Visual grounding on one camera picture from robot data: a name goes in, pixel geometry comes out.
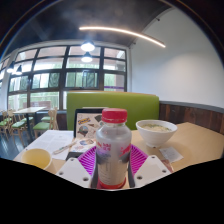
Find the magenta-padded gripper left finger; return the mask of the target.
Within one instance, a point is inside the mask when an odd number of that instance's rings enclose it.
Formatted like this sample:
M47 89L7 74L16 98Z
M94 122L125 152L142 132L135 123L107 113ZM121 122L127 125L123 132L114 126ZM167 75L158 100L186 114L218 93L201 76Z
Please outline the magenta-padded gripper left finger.
M86 152L69 152L57 176L84 188L97 188L96 147Z

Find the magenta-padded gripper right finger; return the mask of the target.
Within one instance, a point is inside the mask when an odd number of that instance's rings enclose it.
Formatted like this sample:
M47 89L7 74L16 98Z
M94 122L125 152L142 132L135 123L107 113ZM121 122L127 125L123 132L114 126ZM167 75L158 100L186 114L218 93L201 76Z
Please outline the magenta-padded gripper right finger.
M131 188L143 187L170 174L170 170L156 155L148 156L137 146L131 146L128 166Z

